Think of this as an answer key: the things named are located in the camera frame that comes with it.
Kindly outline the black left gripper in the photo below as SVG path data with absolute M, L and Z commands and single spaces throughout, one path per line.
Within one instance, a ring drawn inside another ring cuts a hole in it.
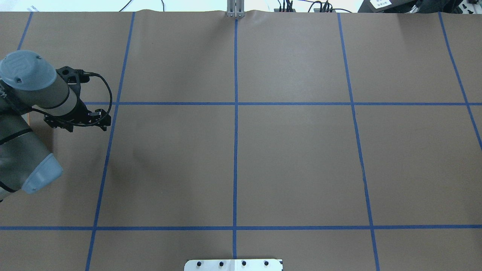
M 76 98 L 75 105 L 64 115 L 54 115 L 45 110 L 44 122 L 50 128 L 60 128 L 73 132 L 75 127 L 99 127 L 103 131 L 111 126 L 112 118 L 110 110 L 112 109 L 112 92 L 107 88 L 110 95 L 110 101 L 107 110 L 97 109 L 94 111 L 88 110 L 85 103 L 73 91 L 70 91 L 69 98 Z

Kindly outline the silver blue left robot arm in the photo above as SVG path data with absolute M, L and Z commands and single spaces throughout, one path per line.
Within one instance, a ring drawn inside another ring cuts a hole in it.
M 56 69 L 40 54 L 11 52 L 1 60 L 0 199 L 22 190 L 33 194 L 62 176 L 55 155 L 26 120 L 29 113 L 43 115 L 50 128 L 73 132 L 74 127 L 111 125 L 113 94 L 98 73 L 64 66 Z M 80 97 L 81 85 L 91 77 L 102 80 L 109 94 L 107 110 L 89 110 Z

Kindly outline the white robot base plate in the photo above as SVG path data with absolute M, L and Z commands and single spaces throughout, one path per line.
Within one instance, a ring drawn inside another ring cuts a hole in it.
M 184 271 L 282 271 L 281 259 L 196 259 L 184 265 Z

